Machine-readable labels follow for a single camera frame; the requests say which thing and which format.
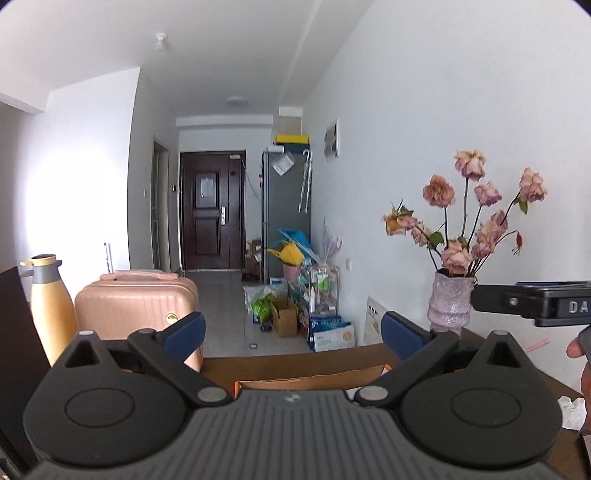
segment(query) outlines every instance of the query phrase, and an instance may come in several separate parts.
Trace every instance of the framed photo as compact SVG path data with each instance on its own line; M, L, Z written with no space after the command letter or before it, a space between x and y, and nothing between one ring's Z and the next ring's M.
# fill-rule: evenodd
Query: framed photo
M324 134L324 154L329 158L338 158L340 152L339 119L329 125Z

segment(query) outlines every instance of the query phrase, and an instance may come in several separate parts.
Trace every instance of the power cord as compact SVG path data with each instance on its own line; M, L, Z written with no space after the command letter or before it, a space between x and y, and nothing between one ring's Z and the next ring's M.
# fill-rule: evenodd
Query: power cord
M244 162L244 158L240 155L240 160L242 160L242 166L244 166L244 175L246 175L246 179L248 180L248 184L251 186L252 193L256 197L259 203L261 203L261 198L256 194L254 187L252 186L251 178L248 175L248 171L246 170L246 163Z

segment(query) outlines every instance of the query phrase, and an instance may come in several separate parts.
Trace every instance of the tile floor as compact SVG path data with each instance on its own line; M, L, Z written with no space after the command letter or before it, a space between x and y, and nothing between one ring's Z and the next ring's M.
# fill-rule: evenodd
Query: tile floor
M186 272L199 289L200 310L205 315L207 334L203 344L209 357L264 356L309 353L302 336L279 338L264 333L252 323L244 305L240 272Z

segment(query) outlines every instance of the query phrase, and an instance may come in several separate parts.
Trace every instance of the hand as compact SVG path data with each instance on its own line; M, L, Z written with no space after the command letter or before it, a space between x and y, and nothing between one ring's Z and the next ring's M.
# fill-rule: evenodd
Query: hand
M566 354L571 358L578 358L583 356L583 347L578 339L574 339L566 348ZM585 398L585 408L587 409L587 420L585 420L585 427L590 428L589 420L591 419L591 368L589 363L585 364L583 375L581 375L581 392Z

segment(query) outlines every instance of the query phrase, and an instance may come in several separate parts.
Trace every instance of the dark brown door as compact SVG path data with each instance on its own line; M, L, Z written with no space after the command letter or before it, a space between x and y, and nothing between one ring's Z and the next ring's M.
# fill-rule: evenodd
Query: dark brown door
M185 269L240 269L244 152L181 153Z

